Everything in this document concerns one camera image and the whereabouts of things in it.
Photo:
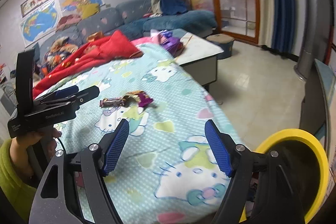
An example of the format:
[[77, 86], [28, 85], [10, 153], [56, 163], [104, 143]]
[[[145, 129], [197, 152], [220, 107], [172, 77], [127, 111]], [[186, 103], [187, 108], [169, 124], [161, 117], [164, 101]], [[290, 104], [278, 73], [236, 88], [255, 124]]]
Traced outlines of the green sleeve forearm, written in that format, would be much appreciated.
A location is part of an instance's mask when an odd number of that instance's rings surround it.
[[36, 189], [25, 184], [17, 175], [10, 159], [11, 140], [1, 145], [1, 189], [19, 216], [27, 223]]

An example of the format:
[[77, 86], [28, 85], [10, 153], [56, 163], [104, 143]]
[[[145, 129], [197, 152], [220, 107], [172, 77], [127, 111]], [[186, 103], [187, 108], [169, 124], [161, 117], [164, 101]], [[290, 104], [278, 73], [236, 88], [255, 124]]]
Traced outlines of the person's left hand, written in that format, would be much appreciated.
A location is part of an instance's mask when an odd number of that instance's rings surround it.
[[28, 182], [34, 175], [27, 149], [45, 136], [43, 132], [28, 132], [11, 140], [9, 155], [12, 166], [23, 182]]

